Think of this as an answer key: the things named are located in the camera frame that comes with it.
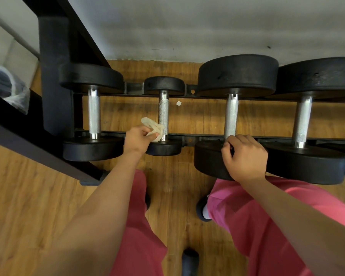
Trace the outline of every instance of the wood plank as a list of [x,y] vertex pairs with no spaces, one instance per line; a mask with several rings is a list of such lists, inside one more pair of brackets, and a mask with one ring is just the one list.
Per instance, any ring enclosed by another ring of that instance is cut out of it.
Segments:
[[[149,76],[171,75],[186,83],[197,82],[198,63],[110,61],[126,81],[142,82]],[[40,70],[32,90],[41,93]],[[169,131],[222,134],[225,101],[170,100]],[[87,97],[84,98],[84,124]],[[266,136],[291,136],[295,103],[241,101],[238,132]],[[157,120],[157,98],[101,97],[102,129],[128,130],[148,116]],[[345,104],[314,104],[309,136],[345,138]],[[152,198],[146,216],[152,230],[168,246],[163,261],[167,276],[181,274],[181,254],[190,246],[201,258],[200,275],[246,275],[246,259],[230,235],[213,222],[203,223],[195,204],[214,184],[213,178],[194,168],[193,148],[174,157],[145,155],[138,165],[147,176]],[[94,162],[111,169],[116,159]],[[345,202],[345,181],[325,189]],[[95,187],[83,187],[59,172],[0,147],[0,275],[29,275],[51,243]]]

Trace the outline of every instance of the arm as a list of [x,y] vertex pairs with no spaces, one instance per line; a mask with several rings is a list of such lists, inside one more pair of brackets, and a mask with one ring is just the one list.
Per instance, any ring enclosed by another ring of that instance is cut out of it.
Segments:
[[103,276],[111,272],[127,221],[135,169],[156,134],[133,127],[118,163],[79,209],[34,276]]
[[251,136],[230,136],[222,155],[232,178],[258,201],[314,275],[345,276],[345,226],[268,182],[267,151]]

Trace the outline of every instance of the silver dumbbell handle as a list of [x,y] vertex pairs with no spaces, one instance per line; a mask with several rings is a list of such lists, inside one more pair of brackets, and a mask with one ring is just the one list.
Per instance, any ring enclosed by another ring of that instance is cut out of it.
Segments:
[[295,148],[304,148],[307,141],[307,133],[309,120],[312,110],[311,96],[302,97],[301,101],[297,103],[297,111],[295,113],[294,129],[292,132],[292,142]]
[[161,141],[167,140],[169,128],[169,92],[160,91],[159,95],[159,124],[164,125]]
[[226,101],[226,116],[224,137],[227,139],[230,135],[235,135],[237,129],[237,118],[239,109],[239,95],[229,94]]
[[98,139],[101,133],[100,96],[97,86],[93,85],[88,90],[88,121],[90,138]]

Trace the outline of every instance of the red pants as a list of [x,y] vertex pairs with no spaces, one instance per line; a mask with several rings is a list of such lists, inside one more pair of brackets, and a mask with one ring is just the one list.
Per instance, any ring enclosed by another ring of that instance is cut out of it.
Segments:
[[[327,191],[302,181],[270,176],[267,180],[345,225],[345,204]],[[163,275],[161,262],[167,249],[145,218],[145,193],[146,177],[137,170],[127,226],[111,276]],[[238,183],[218,179],[208,198],[208,210],[231,233],[238,250],[249,257],[249,276],[312,275],[276,224]]]

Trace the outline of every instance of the person's right arm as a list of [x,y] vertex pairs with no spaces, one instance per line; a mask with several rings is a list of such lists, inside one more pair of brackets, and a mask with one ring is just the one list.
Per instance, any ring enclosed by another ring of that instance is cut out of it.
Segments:
[[222,155],[232,178],[258,201],[314,275],[345,276],[344,225],[268,182],[267,151],[251,136],[230,136]]

